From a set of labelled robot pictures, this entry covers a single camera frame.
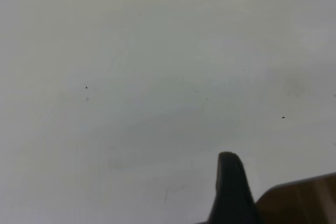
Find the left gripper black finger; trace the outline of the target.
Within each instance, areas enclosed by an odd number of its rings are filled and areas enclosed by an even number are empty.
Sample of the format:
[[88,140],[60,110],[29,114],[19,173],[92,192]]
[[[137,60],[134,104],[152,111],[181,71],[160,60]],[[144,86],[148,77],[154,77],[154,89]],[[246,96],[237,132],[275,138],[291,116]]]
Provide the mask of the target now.
[[216,195],[207,223],[263,223],[239,156],[218,155]]

